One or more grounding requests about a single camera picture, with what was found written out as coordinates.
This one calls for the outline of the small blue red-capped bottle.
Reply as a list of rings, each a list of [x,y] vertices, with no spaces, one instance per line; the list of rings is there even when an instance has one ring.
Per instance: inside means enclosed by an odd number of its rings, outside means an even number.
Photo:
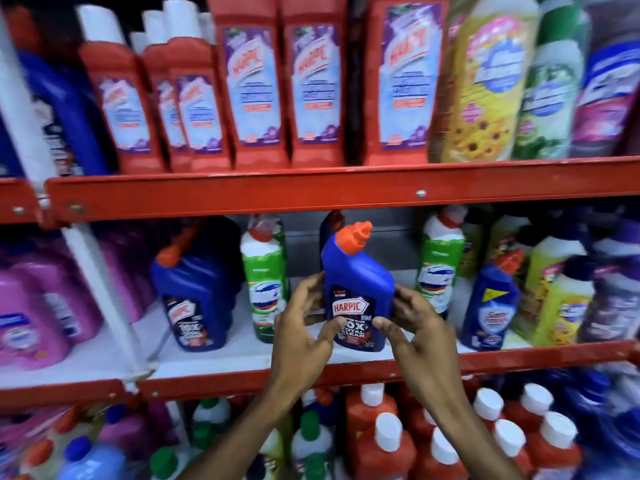
[[[325,244],[331,237],[343,229],[346,225],[346,218],[341,210],[332,210],[322,221],[319,228],[319,254],[322,255]]]

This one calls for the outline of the cluster of blue bottles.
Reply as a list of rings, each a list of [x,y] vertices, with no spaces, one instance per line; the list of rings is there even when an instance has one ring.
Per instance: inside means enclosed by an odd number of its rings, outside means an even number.
[[[572,480],[640,480],[640,373],[585,369],[567,391],[583,460]]]

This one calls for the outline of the blue yellow-label cleaner bottle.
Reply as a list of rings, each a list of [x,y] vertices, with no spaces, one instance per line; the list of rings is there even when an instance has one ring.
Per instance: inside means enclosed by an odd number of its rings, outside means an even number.
[[[521,292],[514,275],[524,250],[507,251],[485,264],[476,277],[458,338],[475,351],[501,350]]]

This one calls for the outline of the cluster of red white-capped bottles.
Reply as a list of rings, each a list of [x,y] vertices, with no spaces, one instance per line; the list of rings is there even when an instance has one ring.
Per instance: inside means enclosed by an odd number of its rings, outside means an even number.
[[[573,480],[584,459],[577,428],[549,411],[549,391],[530,384],[519,402],[505,401],[475,381],[463,377],[475,412],[526,479]],[[382,383],[348,390],[345,455],[353,479],[471,480],[459,454],[406,386],[399,398],[400,404]]]

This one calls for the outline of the short red shelf beam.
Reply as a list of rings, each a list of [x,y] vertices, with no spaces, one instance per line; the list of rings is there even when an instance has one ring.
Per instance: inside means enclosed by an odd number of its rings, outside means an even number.
[[[0,388],[0,412],[74,404],[128,403],[135,396],[118,379]]]
[[[42,209],[25,178],[0,177],[0,225],[42,223]]]

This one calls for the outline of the yellow-green cleaner bottle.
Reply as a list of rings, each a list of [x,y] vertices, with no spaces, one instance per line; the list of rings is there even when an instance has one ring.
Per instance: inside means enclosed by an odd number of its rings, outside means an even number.
[[[458,265],[458,276],[473,279],[481,263],[484,242],[484,210],[470,207],[460,229],[465,237],[465,247]]]

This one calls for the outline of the green red-capped cleaner bottle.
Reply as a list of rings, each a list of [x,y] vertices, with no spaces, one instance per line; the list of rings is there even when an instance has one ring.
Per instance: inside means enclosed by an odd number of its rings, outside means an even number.
[[[422,229],[415,290],[442,317],[447,316],[458,265],[465,249],[461,225],[467,212],[463,204],[448,205],[430,216]]]
[[[254,214],[241,237],[241,258],[257,338],[272,344],[275,318],[291,295],[282,220],[275,214]]]

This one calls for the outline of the purple-label cleaner bottle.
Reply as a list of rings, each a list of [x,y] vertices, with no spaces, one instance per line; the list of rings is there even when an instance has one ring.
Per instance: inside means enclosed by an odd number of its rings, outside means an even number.
[[[640,88],[640,0],[578,0],[591,19],[569,158],[612,156]]]

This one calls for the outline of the tall dark blue bottle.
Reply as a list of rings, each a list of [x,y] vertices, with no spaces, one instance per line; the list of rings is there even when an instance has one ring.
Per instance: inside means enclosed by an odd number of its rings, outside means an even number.
[[[78,89],[39,54],[18,48],[17,55],[57,176],[108,175],[107,160]]]

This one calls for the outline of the white green-label cleaner bottle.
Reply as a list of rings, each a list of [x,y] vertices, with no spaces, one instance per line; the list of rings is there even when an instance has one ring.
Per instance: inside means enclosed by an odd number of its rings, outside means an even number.
[[[567,158],[591,19],[575,0],[539,0],[541,21],[511,158]]]

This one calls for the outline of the light blue blue-capped bottle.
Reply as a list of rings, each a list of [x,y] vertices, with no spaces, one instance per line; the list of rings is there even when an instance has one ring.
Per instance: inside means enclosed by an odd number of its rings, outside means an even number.
[[[94,444],[87,436],[64,448],[63,464],[55,480],[124,480],[127,458],[112,445]]]

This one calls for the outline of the person's right forearm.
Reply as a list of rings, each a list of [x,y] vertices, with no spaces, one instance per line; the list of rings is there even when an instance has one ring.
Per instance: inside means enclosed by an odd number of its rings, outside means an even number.
[[[527,480],[493,439],[464,392],[427,395],[420,402],[458,453],[471,480]]]

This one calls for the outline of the person's left hand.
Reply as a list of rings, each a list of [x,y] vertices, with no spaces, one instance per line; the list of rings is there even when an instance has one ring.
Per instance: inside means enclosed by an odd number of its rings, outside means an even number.
[[[269,383],[279,379],[310,389],[324,370],[333,350],[316,351],[317,337],[307,327],[308,316],[323,307],[323,286],[323,272],[304,278],[276,317]]]

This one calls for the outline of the blue orange-capped toilet cleaner bottle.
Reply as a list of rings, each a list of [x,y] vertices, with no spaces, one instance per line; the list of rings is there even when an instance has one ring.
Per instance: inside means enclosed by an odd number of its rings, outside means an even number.
[[[364,252],[371,231],[370,221],[347,225],[329,238],[321,253],[325,320],[345,317],[335,342],[363,353],[384,349],[387,338],[372,320],[390,318],[395,295],[391,273]]]

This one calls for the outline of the large blue toilet cleaner bottle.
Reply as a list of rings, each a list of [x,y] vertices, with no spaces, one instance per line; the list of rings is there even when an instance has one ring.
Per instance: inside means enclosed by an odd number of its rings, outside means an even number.
[[[152,282],[185,352],[205,353],[227,343],[244,283],[240,239],[240,227],[228,217],[199,217],[152,261]]]

